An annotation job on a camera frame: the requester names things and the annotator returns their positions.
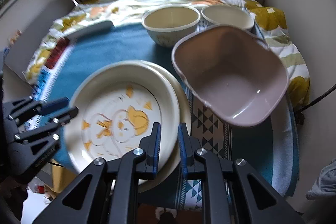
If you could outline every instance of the bolt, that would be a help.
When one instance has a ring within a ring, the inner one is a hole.
[[[95,165],[102,165],[103,163],[104,163],[104,159],[103,158],[96,158],[94,161],[93,161],[93,163],[95,164]]]
[[[236,159],[236,164],[239,165],[239,166],[244,166],[246,164],[246,160]]]
[[[143,149],[141,149],[141,148],[135,148],[134,150],[133,150],[133,154],[134,155],[141,155],[143,153]]]
[[[205,155],[207,153],[207,150],[204,148],[199,148],[196,150],[196,153],[199,155]]]
[[[57,134],[54,134],[54,135],[52,136],[52,138],[53,138],[54,140],[59,140],[59,136],[58,136]]]

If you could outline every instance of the white wall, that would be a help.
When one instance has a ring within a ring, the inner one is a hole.
[[[336,0],[265,0],[285,12],[289,34],[307,63],[315,99],[336,84]],[[336,158],[336,91],[304,112],[299,130],[300,182],[288,202],[305,211],[320,170]]]
[[[16,30],[24,31],[50,1],[17,0],[0,18],[0,48],[8,45],[8,38]]]

